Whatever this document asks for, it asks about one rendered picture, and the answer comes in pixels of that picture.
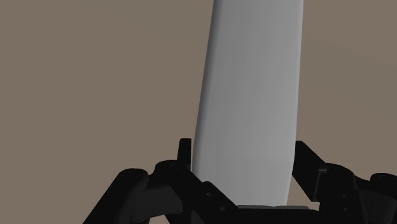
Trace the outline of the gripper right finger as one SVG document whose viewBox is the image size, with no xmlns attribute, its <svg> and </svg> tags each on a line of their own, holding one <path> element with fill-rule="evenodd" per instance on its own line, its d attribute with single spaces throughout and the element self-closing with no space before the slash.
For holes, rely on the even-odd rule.
<svg viewBox="0 0 397 224">
<path fill-rule="evenodd" d="M 370 179 L 322 160 L 303 141 L 295 142 L 292 176 L 319 213 L 334 224 L 397 224 L 397 176 Z"/>
</svg>

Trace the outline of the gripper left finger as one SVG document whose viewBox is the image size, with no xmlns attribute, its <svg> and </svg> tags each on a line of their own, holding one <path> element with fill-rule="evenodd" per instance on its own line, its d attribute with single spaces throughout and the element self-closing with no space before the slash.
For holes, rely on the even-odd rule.
<svg viewBox="0 0 397 224">
<path fill-rule="evenodd" d="M 177 158 L 157 163 L 152 174 L 119 172 L 83 224 L 150 224 L 157 216 L 170 224 L 248 224 L 230 199 L 191 172 L 191 145 L 180 139 Z"/>
</svg>

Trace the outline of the white smooth rounded object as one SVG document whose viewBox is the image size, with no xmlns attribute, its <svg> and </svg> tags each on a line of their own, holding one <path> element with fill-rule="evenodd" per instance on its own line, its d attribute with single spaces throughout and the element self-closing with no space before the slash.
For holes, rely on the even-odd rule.
<svg viewBox="0 0 397 224">
<path fill-rule="evenodd" d="M 192 171 L 237 205 L 288 201 L 303 1 L 213 1 Z"/>
</svg>

